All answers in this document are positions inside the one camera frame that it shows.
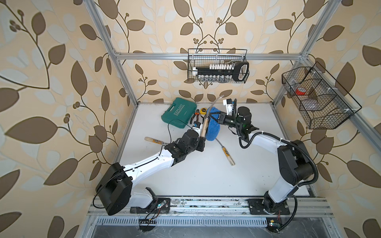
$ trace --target green toolbox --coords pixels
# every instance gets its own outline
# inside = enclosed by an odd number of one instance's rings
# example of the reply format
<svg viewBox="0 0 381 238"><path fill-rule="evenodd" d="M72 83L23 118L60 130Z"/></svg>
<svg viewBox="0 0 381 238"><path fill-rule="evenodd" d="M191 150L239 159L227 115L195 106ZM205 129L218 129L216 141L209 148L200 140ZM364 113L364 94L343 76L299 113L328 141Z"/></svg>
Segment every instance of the green toolbox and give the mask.
<svg viewBox="0 0 381 238"><path fill-rule="evenodd" d="M196 108L196 103L177 97L162 115L162 120L175 127L184 128Z"/></svg>

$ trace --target screwdriver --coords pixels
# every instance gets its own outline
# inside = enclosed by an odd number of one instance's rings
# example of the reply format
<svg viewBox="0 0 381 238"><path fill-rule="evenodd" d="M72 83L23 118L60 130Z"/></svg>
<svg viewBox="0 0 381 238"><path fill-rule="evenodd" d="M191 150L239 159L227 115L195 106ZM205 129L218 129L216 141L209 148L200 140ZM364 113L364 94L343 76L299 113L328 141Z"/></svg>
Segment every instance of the screwdriver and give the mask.
<svg viewBox="0 0 381 238"><path fill-rule="evenodd" d="M145 137L144 140L149 141L149 142L153 142L153 143L156 143L159 145L168 145L168 143L165 143L164 141L159 141L159 140L151 138L151 137Z"/></svg>
<svg viewBox="0 0 381 238"><path fill-rule="evenodd" d="M226 155L227 160L229 160L229 163L230 163L232 166L234 166L235 163L234 163L232 157L230 156L229 152L227 152L227 149L221 144L221 142L220 142L217 138L216 138L216 141L221 145L222 150L224 151L224 154Z"/></svg>

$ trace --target vent grille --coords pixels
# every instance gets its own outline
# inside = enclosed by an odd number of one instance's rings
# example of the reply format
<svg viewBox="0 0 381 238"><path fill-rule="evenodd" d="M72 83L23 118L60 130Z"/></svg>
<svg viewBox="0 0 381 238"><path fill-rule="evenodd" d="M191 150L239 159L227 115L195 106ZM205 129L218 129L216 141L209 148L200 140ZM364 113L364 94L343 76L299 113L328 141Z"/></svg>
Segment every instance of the vent grille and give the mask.
<svg viewBox="0 0 381 238"><path fill-rule="evenodd" d="M141 217L102 216L98 218L97 225L125 225L139 224ZM154 219L159 226L209 226L209 227L266 227L265 217L168 217Z"/></svg>

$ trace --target tape measure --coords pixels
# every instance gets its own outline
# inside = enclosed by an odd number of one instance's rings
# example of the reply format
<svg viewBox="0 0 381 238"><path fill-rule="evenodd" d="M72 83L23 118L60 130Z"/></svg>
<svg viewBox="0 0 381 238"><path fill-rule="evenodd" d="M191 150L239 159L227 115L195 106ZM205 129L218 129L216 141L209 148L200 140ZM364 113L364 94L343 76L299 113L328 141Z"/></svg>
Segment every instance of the tape measure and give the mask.
<svg viewBox="0 0 381 238"><path fill-rule="evenodd" d="M206 115L206 113L207 113L207 109L205 107L201 108L200 114L201 115Z"/></svg>

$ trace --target wall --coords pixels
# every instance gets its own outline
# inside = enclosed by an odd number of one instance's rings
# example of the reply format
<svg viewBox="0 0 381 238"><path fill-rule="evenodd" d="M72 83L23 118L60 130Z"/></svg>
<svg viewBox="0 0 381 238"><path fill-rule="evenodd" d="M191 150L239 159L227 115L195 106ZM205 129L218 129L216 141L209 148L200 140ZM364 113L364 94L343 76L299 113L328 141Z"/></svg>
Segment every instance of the wall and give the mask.
<svg viewBox="0 0 381 238"><path fill-rule="evenodd" d="M78 234L129 121L81 3L0 0L0 237Z"/></svg>
<svg viewBox="0 0 381 238"><path fill-rule="evenodd" d="M290 61L263 61L258 65L249 61L250 76L245 84L201 83L198 80L191 83L187 80L186 63L160 61L158 65L155 62L128 60L123 64L141 102L172 102L176 97L195 102L213 102L220 95L237 98L238 102L269 102L280 88L280 75L291 68Z"/></svg>
<svg viewBox="0 0 381 238"><path fill-rule="evenodd" d="M299 53L326 3L324 0L304 2L95 0L115 50L122 53L186 53L189 48ZM245 85L195 82L192 86L184 83L187 79L184 62L130 60L123 63L141 102L172 102L177 96L195 99L196 95L197 102L209 102L222 92L237 97L239 102L270 102L280 87L280 74L291 67L287 61L250 61L250 77ZM142 68L152 85L139 81L141 75L135 64ZM262 80L267 83L265 77L270 76L277 64L280 67L271 76L275 81L269 83L267 96Z"/></svg>
<svg viewBox="0 0 381 238"><path fill-rule="evenodd" d="M378 132L381 122L381 2L342 1L316 42L311 59L325 65L363 106ZM315 188L326 197L348 238L381 237L381 157L350 121L335 130L307 130L288 96L277 108L291 139L305 141L319 169Z"/></svg>

